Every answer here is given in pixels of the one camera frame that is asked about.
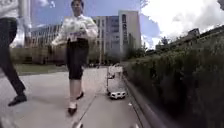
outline white blouse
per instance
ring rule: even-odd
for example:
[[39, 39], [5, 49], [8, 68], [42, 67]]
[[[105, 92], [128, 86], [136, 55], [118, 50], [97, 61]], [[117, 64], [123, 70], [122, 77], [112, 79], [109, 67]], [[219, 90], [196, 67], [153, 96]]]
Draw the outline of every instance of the white blouse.
[[65, 18], [58, 36], [52, 41], [52, 44], [63, 44], [68, 39], [77, 41], [77, 35], [80, 34], [81, 30], [85, 31], [85, 35], [82, 35], [82, 38], [89, 41], [95, 40], [98, 36], [98, 27], [92, 18], [80, 15], [78, 17]]

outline leg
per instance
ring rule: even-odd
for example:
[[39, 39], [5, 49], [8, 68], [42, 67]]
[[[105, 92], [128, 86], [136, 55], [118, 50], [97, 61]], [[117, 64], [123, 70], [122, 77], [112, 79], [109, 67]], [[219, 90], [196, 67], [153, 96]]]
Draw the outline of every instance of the leg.
[[17, 95], [23, 94], [23, 92], [25, 90], [25, 86], [23, 85], [22, 81], [19, 79], [18, 74], [13, 67], [13, 64], [10, 60], [10, 55], [8, 55], [7, 53], [4, 53], [3, 58], [4, 58], [4, 60], [1, 60], [2, 61], [2, 64], [1, 64], [2, 71], [4, 72], [4, 74], [6, 75], [6, 77], [9, 80], [9, 82], [13, 86], [16, 94]]
[[14, 100], [9, 103], [9, 106], [17, 105], [26, 101], [26, 96], [23, 93], [25, 86], [19, 79], [15, 69], [13, 68], [10, 60], [9, 45], [13, 42], [17, 33], [17, 23], [14, 18], [1, 18], [0, 19], [0, 67], [5, 73], [6, 77], [12, 84], [17, 95]]
[[15, 106], [17, 104], [27, 101], [27, 98], [24, 94], [25, 86], [19, 79], [17, 72], [14, 69], [10, 60], [10, 56], [7, 53], [4, 53], [3, 55], [4, 57], [2, 57], [0, 66], [2, 67], [2, 71], [4, 72], [7, 79], [9, 80], [9, 82], [17, 93], [17, 96], [8, 104], [8, 106]]
[[80, 48], [71, 48], [68, 46], [67, 49], [67, 66], [69, 70], [69, 83], [70, 83], [70, 106], [68, 113], [72, 116], [77, 110], [76, 100], [80, 97], [82, 92], [82, 75], [83, 75], [83, 50]]

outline grass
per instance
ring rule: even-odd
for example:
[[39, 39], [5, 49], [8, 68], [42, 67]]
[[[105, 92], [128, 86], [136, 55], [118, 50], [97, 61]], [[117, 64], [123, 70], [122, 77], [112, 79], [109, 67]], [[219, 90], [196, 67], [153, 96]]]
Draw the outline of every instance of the grass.
[[19, 75], [35, 75], [67, 71], [65, 66], [58, 67], [55, 65], [14, 64], [14, 67]]

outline sky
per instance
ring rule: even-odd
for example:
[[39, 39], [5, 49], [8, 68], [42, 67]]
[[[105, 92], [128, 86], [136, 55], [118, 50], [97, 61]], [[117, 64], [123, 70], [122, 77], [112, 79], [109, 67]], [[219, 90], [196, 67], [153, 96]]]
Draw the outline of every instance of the sky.
[[[60, 23], [71, 16], [71, 0], [31, 0], [32, 27]], [[174, 40], [194, 28], [200, 32], [224, 23], [224, 11], [217, 0], [84, 0], [87, 16], [118, 15], [119, 10], [139, 11], [142, 40], [149, 49], [155, 48], [161, 37]], [[18, 30], [16, 42], [24, 36]]]

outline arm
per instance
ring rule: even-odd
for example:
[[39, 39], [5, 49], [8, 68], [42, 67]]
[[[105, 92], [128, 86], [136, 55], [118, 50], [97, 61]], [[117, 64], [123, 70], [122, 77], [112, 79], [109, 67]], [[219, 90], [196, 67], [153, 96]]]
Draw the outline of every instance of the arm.
[[91, 18], [87, 19], [86, 36], [88, 40], [95, 40], [98, 36], [98, 27]]
[[60, 45], [60, 44], [63, 44], [66, 42], [67, 40], [67, 20], [65, 19], [61, 28], [60, 28], [60, 31], [58, 33], [58, 36], [52, 41], [52, 45]]

